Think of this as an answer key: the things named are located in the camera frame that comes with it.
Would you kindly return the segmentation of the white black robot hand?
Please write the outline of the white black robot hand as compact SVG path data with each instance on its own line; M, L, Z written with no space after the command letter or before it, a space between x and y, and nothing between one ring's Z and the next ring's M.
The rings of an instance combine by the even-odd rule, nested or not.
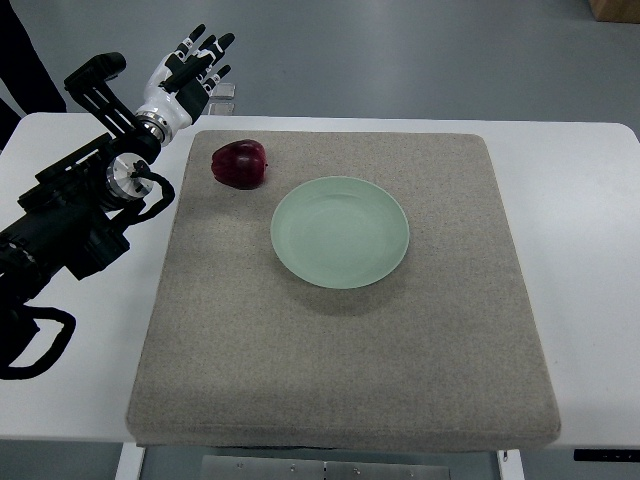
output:
M230 72L219 62L235 35L203 38L206 27L197 26L158 64L144 88L144 103L136 118L163 144L193 125Z

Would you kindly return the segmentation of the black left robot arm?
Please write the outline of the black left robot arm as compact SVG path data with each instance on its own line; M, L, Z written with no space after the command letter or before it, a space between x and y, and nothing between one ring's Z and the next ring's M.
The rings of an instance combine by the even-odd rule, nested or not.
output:
M125 58L99 54L64 81L107 131L37 173L18 199L24 214L1 233L1 307L17 310L61 269L81 280L129 248L125 230L166 209L175 190L151 171L161 142L117 98L108 81Z

